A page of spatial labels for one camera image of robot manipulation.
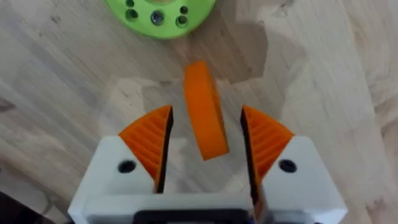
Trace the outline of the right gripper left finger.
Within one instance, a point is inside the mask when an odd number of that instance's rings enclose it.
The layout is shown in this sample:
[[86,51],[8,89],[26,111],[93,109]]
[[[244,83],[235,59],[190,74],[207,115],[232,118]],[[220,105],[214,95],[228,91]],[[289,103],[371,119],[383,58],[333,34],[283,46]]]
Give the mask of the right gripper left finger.
[[173,125],[167,105],[99,143],[68,214],[75,223],[131,223],[146,197],[161,194]]

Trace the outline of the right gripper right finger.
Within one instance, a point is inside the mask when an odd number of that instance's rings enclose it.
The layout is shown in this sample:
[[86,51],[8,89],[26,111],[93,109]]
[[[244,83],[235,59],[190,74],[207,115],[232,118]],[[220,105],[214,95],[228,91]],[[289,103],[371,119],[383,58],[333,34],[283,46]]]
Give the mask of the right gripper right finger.
[[340,223],[348,209],[313,141],[269,115],[241,111],[255,223]]

